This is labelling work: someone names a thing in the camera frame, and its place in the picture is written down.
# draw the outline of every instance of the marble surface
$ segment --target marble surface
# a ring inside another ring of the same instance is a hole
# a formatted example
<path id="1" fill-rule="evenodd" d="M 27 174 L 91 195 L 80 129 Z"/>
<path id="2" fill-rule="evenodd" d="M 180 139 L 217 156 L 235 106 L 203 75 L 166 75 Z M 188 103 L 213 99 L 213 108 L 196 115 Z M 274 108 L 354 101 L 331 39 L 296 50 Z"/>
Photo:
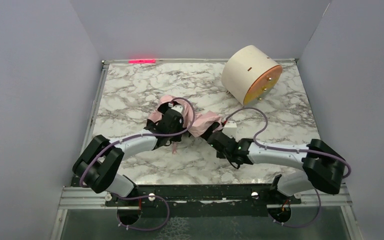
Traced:
<path id="1" fill-rule="evenodd" d="M 274 88 L 254 107 L 268 117 L 268 128 L 258 137 L 268 143 L 304 144 L 319 138 L 297 65 L 279 61 L 283 73 Z M 223 87 L 224 63 L 111 64 L 108 69 L 93 135 L 120 138 L 146 125 L 161 96 L 189 99 L 198 112 L 213 111 L 224 117 L 241 104 Z M 233 118 L 236 139 L 251 138 L 264 126 L 258 112 L 244 110 Z M 186 137 L 172 147 L 161 147 L 124 160 L 119 174 L 137 184 L 240 184 L 270 183 L 279 173 L 295 169 L 271 165 L 242 165 L 234 169 L 200 138 Z"/>

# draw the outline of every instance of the white wall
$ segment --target white wall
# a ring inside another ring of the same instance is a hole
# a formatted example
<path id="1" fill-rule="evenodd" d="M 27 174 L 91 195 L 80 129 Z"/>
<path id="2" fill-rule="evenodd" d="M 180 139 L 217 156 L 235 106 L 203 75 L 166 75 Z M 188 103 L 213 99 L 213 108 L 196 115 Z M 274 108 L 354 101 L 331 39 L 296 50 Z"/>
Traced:
<path id="1" fill-rule="evenodd" d="M 298 67 L 322 139 L 353 166 L 364 239 L 384 239 L 384 0 L 333 0 Z"/>
<path id="2" fill-rule="evenodd" d="M 71 0 L 101 59 L 299 58 L 330 0 Z"/>
<path id="3" fill-rule="evenodd" d="M 0 0 L 0 240 L 49 238 L 101 68 L 68 0 Z"/>

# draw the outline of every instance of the white plastic segment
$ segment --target white plastic segment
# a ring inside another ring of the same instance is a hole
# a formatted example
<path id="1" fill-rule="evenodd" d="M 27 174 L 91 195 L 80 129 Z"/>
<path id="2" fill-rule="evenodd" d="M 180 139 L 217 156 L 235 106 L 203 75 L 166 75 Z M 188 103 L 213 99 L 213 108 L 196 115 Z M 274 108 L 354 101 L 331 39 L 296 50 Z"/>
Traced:
<path id="1" fill-rule="evenodd" d="M 183 115 L 183 111 L 185 110 L 185 107 L 177 104 L 176 106 L 173 106 L 171 109 L 176 110 L 177 112 Z"/>
<path id="2" fill-rule="evenodd" d="M 249 146 L 248 158 L 254 164 L 275 164 L 303 170 L 302 158 L 307 156 L 306 152 L 298 152 L 298 149 L 309 149 L 305 144 L 283 145 L 275 143 L 259 142 L 265 146 L 296 150 L 294 152 L 271 150 L 257 146 L 254 142 Z"/>
<path id="3" fill-rule="evenodd" d="M 237 131 L 237 125 L 235 121 L 229 120 L 226 122 L 226 124 L 223 127 L 223 130 L 221 131 L 229 138 L 236 138 L 236 131 Z"/>
<path id="4" fill-rule="evenodd" d="M 151 134 L 152 132 L 143 129 L 142 131 L 132 134 Z M 111 139 L 110 142 L 113 143 L 115 141 L 119 140 L 117 139 Z M 155 136 L 139 136 L 127 141 L 124 141 L 120 144 L 115 145 L 116 148 L 120 148 L 124 152 L 124 156 L 121 162 L 124 160 L 130 158 L 131 156 L 134 156 L 138 153 L 151 151 L 154 149 L 155 145 L 157 144 L 157 138 Z M 116 174 L 114 180 L 112 181 L 111 185 L 106 189 L 108 192 L 115 193 L 121 197 L 126 197 L 130 194 L 130 192 L 133 190 L 135 186 L 133 183 L 128 180 L 124 175 Z"/>
<path id="5" fill-rule="evenodd" d="M 110 139 L 110 143 L 115 142 L 116 140 L 122 140 L 133 135 L 143 135 L 143 134 L 152 134 L 152 132 L 142 129 L 140 132 L 124 136 L 122 138 Z M 155 136 L 139 136 L 127 141 L 123 141 L 120 144 L 115 145 L 116 148 L 123 150 L 124 156 L 123 160 L 130 158 L 138 153 L 152 151 L 157 144 L 157 138 Z"/>
<path id="6" fill-rule="evenodd" d="M 314 189 L 314 186 L 304 171 L 282 175 L 277 183 L 277 191 L 288 197 L 311 189 Z"/>

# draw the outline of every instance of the pink cloth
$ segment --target pink cloth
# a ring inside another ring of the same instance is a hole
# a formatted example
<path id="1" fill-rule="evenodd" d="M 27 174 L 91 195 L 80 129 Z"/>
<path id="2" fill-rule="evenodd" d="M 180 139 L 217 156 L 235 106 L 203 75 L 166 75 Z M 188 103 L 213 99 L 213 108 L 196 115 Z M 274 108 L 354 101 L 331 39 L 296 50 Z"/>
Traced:
<path id="1" fill-rule="evenodd" d="M 161 105 L 161 104 L 165 104 L 165 103 L 168 103 L 168 102 L 171 102 L 172 99 L 174 99 L 175 97 L 174 96 L 171 96 L 171 95 L 165 95 L 163 97 L 160 98 L 159 100 L 159 104 L 158 106 L 156 107 L 158 109 L 158 107 Z M 183 105 L 184 107 L 184 111 L 183 111 L 183 118 L 184 118 L 184 122 L 183 122 L 183 127 L 186 128 L 187 126 L 189 126 L 189 124 L 191 123 L 192 121 L 192 117 L 193 117 L 193 112 L 192 112 L 192 108 L 191 106 L 189 106 L 189 104 L 184 101 L 184 100 L 181 100 L 181 99 L 176 99 L 175 100 L 176 102 L 178 102 L 179 104 Z M 148 117 L 149 120 L 153 121 L 154 123 L 156 123 L 157 121 L 160 121 L 161 118 L 163 117 L 163 114 L 161 112 L 159 112 L 157 109 L 155 109 Z M 195 122 L 193 123 L 192 127 L 189 129 L 189 132 L 190 134 L 192 134 L 195 138 L 196 137 L 199 137 L 201 136 L 214 122 L 217 122 L 220 124 L 220 126 L 216 129 L 216 131 L 218 130 L 221 130 L 223 127 L 222 127 L 222 117 L 215 114 L 214 112 L 212 111 L 208 111 L 204 114 L 201 114 L 201 113 L 195 113 Z"/>

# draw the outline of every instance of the white cylinder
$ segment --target white cylinder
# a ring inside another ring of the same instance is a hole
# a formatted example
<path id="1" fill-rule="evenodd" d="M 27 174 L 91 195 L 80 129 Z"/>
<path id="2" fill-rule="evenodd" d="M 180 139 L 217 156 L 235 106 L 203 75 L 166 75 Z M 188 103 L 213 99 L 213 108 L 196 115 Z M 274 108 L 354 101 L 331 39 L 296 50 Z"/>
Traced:
<path id="1" fill-rule="evenodd" d="M 279 80 L 282 67 L 254 45 L 235 53 L 221 74 L 223 86 L 242 104 L 247 105 Z"/>

